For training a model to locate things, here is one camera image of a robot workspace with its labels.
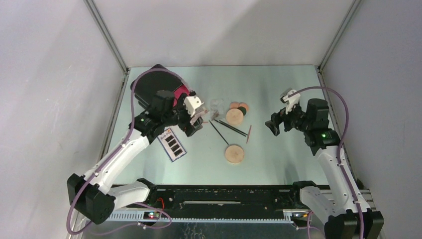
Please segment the black pink drawer organizer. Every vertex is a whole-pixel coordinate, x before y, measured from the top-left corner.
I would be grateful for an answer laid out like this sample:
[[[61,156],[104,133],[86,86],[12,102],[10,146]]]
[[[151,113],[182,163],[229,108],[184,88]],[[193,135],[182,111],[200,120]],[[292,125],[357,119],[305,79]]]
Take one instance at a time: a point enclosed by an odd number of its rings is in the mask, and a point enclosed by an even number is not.
[[[146,109],[152,102],[152,97],[161,90],[173,92],[175,100],[173,105],[183,93],[188,96],[196,95],[182,77],[173,71],[168,70],[161,64],[156,64],[149,70],[143,72],[130,85],[134,90],[134,97],[138,104]]]

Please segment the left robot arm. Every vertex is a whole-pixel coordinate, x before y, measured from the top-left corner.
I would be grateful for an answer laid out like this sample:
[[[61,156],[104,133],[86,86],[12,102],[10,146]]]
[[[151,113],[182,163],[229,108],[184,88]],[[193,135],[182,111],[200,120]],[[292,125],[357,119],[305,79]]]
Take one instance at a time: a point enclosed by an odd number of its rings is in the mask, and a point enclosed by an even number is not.
[[[101,224],[121,207],[140,202],[152,207],[157,202],[155,185],[146,179],[114,188],[118,175],[165,129],[178,126],[190,137],[202,127],[199,115],[203,102],[194,92],[178,98],[160,90],[150,105],[139,115],[132,115],[126,136],[115,148],[85,174],[72,174],[67,180],[71,210],[76,210],[94,224]]]

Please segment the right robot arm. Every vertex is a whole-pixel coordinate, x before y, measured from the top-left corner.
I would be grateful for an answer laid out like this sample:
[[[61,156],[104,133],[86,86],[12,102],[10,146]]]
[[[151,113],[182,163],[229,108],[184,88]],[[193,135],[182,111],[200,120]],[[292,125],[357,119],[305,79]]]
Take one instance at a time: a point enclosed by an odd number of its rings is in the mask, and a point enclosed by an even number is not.
[[[344,150],[339,147],[338,133],[329,128],[329,107],[322,99],[308,100],[304,112],[299,100],[283,100],[286,107],[273,113],[265,125],[274,135],[296,129],[303,132],[305,143],[323,169],[333,201],[312,183],[293,191],[289,200],[295,208],[305,205],[324,224],[327,239],[376,239],[384,225],[381,212],[373,211],[358,189]]]

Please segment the false eyelash case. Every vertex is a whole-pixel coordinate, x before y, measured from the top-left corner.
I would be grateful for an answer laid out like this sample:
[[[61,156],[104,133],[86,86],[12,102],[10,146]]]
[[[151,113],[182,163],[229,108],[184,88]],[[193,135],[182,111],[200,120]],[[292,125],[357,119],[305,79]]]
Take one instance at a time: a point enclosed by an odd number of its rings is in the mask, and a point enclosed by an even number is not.
[[[202,104],[199,108],[196,109],[193,120],[196,121],[199,117],[205,116],[208,112],[209,110],[207,107]]]

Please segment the clear bag of clips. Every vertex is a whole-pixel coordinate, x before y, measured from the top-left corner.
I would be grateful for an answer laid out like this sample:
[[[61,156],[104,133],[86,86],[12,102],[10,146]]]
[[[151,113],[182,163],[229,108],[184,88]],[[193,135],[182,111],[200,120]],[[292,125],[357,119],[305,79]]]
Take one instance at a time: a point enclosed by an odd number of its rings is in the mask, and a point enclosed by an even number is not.
[[[224,113],[224,100],[212,99],[210,101],[211,120],[219,120],[223,117]]]

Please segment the bob pin card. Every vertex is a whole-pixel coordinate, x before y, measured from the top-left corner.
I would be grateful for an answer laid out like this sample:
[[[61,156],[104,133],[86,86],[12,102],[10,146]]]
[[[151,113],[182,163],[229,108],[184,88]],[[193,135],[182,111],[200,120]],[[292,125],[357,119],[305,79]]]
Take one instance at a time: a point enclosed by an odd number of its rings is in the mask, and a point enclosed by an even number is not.
[[[180,140],[177,138],[170,127],[165,129],[162,134],[157,136],[157,139],[161,143],[166,154],[172,162],[187,154],[186,149],[183,147]]]

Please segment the dark green round sponge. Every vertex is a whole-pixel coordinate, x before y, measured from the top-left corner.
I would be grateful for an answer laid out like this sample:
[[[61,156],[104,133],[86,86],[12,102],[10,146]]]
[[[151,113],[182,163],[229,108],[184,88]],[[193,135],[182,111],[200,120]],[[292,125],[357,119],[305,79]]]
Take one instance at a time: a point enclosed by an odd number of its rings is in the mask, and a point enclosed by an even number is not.
[[[237,109],[240,110],[244,116],[247,114],[247,109],[245,107],[238,107]]]

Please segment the orange round sponge right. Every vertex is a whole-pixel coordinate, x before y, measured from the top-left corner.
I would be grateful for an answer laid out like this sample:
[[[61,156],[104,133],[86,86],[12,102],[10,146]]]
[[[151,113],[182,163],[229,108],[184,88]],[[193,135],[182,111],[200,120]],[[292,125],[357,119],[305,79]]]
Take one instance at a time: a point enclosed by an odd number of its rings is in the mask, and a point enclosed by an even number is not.
[[[240,107],[245,107],[247,109],[247,112],[249,111],[249,106],[246,103],[240,103]]]

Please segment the orange round sponge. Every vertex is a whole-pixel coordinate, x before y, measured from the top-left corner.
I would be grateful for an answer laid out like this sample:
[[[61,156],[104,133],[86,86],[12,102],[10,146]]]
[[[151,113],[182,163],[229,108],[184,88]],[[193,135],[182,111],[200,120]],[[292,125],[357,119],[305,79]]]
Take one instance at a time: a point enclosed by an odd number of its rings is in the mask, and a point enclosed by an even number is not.
[[[240,103],[240,107],[245,107],[247,109],[247,112],[249,111],[249,106],[246,103]]]
[[[229,109],[231,110],[231,109],[237,109],[237,108],[239,108],[239,105],[240,105],[240,103],[239,102],[232,102],[232,103],[230,103],[230,105],[229,105]]]

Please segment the large beige sponge upper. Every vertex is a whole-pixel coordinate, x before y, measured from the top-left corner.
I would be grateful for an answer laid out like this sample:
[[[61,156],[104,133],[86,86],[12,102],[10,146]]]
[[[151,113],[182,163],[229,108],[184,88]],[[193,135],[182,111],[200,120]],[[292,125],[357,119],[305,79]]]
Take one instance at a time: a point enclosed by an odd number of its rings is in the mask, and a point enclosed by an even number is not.
[[[240,109],[230,109],[226,113],[225,119],[229,125],[239,126],[243,122],[244,114]]]

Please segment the orange round sponge left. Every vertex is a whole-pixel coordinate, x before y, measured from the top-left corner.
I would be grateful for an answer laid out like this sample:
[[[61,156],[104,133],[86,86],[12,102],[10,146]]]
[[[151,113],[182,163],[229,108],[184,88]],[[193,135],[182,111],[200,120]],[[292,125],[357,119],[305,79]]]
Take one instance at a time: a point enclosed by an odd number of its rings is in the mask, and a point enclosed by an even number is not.
[[[239,108],[239,105],[240,105],[240,103],[239,102],[232,102],[232,103],[230,103],[230,105],[229,105],[229,109],[231,110],[231,109],[237,109],[237,108]]]

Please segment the beige round sponge lower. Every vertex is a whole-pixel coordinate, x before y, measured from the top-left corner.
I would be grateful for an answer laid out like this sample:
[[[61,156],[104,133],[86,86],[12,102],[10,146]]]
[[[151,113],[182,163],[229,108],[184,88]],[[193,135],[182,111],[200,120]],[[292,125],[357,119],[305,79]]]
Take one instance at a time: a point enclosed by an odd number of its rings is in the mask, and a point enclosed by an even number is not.
[[[231,164],[239,164],[244,160],[245,153],[239,145],[229,145],[224,152],[225,159]]]

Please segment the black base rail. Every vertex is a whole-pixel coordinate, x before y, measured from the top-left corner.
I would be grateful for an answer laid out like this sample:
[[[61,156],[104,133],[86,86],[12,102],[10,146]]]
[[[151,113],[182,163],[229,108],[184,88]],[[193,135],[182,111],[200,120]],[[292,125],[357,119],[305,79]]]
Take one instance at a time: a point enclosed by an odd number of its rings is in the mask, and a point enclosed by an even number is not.
[[[173,219],[282,220],[287,210],[307,210],[299,197],[313,181],[291,185],[157,185],[144,203]]]

